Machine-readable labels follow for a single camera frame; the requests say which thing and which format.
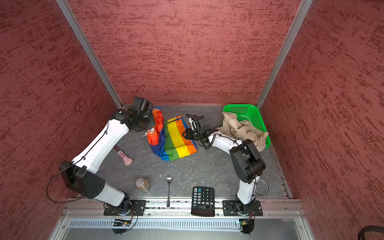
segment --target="rainbow fabric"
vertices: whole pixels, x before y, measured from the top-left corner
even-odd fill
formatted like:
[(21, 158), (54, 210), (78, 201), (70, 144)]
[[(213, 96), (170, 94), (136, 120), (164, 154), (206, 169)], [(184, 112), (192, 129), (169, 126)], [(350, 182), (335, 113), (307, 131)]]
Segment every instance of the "rainbow fabric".
[(164, 161), (173, 161), (197, 152), (195, 143), (181, 135), (188, 128), (182, 115), (163, 122), (160, 108), (154, 108), (152, 113), (156, 126), (147, 137), (154, 154)]

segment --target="red textured wall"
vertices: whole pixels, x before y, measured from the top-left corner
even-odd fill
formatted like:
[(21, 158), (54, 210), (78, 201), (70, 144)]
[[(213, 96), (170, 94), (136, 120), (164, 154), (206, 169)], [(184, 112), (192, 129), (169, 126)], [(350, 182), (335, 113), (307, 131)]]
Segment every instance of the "red textured wall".
[(262, 106), (316, 240), (384, 226), (383, 10), (314, 1)]
[(123, 103), (256, 103), (301, 0), (68, 0)]
[(2, 1), (0, 39), (0, 239), (44, 240), (64, 208), (49, 179), (116, 105), (54, 0)]

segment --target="spoon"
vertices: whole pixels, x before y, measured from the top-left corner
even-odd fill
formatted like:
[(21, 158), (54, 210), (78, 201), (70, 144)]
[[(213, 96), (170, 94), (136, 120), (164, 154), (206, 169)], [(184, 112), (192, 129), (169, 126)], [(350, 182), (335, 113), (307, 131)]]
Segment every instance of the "spoon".
[(167, 183), (168, 183), (168, 201), (167, 201), (167, 207), (170, 206), (170, 202), (169, 202), (169, 189), (170, 189), (170, 183), (172, 182), (172, 179), (173, 179), (172, 175), (169, 174), (168, 177), (167, 177)]

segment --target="black calculator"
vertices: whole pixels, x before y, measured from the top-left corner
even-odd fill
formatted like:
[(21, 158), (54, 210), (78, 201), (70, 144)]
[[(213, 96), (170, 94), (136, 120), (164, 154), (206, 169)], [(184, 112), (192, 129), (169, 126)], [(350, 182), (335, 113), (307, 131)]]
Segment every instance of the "black calculator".
[(215, 216), (215, 190), (212, 187), (193, 187), (191, 214), (200, 217)]

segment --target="spice jar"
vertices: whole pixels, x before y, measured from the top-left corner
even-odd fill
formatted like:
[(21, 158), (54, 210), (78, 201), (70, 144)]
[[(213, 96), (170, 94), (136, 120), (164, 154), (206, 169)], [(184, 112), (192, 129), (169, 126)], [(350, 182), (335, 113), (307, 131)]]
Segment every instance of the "spice jar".
[(151, 188), (151, 183), (147, 179), (139, 177), (136, 180), (136, 188), (142, 192), (149, 192), (149, 189)]

